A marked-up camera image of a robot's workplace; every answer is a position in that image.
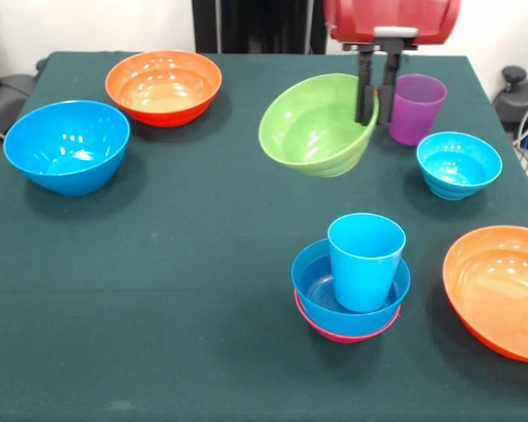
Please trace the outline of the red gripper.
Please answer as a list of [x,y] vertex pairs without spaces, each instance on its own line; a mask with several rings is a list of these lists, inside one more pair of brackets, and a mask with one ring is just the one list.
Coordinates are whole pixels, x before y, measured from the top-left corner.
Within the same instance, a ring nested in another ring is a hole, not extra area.
[[[327,32],[342,44],[368,45],[382,39],[404,39],[413,46],[442,45],[451,35],[461,2],[454,0],[325,1]],[[373,48],[358,49],[356,121],[368,124],[373,113],[370,84]],[[401,51],[387,51],[383,82],[378,86],[378,124],[389,124]]]

